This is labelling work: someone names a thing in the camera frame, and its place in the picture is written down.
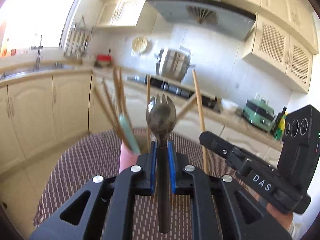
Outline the person's right hand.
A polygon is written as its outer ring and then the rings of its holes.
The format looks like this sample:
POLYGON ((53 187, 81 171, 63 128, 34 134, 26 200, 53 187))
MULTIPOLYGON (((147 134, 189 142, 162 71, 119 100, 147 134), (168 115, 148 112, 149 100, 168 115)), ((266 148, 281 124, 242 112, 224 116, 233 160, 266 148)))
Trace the person's right hand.
POLYGON ((253 189, 249 188, 250 194, 283 226, 284 229, 289 231, 292 221, 293 213, 287 215, 282 214, 271 203, 267 202, 263 197, 257 194, 253 189))

